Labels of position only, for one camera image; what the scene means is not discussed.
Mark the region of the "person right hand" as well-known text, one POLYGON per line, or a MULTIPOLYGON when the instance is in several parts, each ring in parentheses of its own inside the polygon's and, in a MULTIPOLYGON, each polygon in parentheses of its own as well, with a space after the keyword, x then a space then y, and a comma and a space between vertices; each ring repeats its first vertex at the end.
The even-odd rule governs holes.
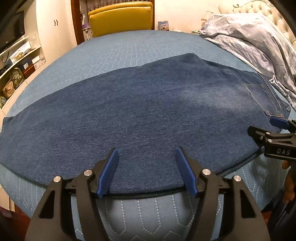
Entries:
POLYGON ((291 164, 289 161, 284 161, 282 168, 290 168, 285 179, 285 189, 282 198, 282 202, 288 204, 295 198, 295 165, 291 164))

